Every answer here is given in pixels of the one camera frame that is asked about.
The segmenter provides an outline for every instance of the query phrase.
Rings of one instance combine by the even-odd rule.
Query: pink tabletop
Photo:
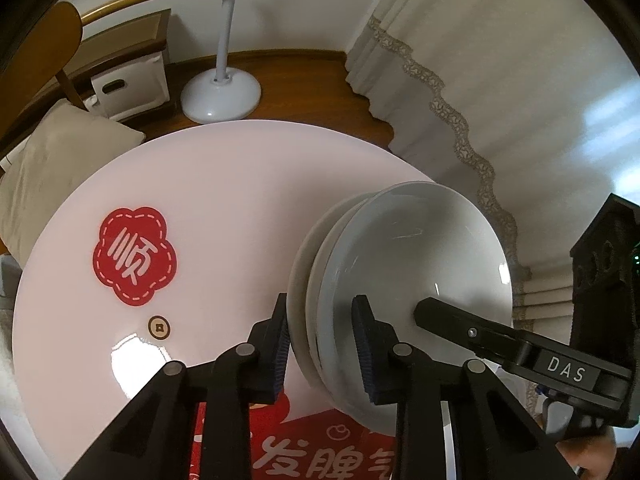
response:
[[[60,472],[166,360],[191,366],[245,341],[332,205],[410,180],[428,178],[362,140],[277,121],[189,128],[89,178],[40,235],[15,306],[18,387]],[[150,336],[153,316],[166,339]],[[292,355],[285,393],[286,420],[331,408]]]

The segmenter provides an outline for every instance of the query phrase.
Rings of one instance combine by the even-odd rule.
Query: white wall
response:
[[[80,14],[108,0],[68,0]],[[85,27],[84,36],[154,10],[172,9],[172,62],[214,54],[221,0],[153,0]],[[345,50],[375,0],[237,0],[230,50],[321,48]]]

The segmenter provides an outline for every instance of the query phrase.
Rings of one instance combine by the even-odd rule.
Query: pillow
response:
[[[0,181],[0,238],[22,268],[66,197],[143,139],[66,99],[51,107]]]

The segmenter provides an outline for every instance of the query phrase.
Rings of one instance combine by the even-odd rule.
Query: curtain fold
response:
[[[640,78],[583,0],[381,0],[347,81],[390,149],[471,200],[514,324],[568,342],[569,250],[610,192],[640,202]]]

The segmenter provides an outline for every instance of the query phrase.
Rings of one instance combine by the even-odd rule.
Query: white storage bin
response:
[[[121,121],[169,100],[162,53],[121,64],[91,78],[104,114]]]

